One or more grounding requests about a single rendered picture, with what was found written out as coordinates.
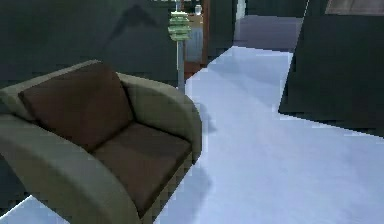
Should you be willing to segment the framed picture on wall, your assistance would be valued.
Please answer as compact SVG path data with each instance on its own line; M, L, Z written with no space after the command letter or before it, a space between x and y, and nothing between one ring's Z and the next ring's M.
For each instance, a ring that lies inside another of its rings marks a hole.
M384 16L384 0L329 0L326 14Z

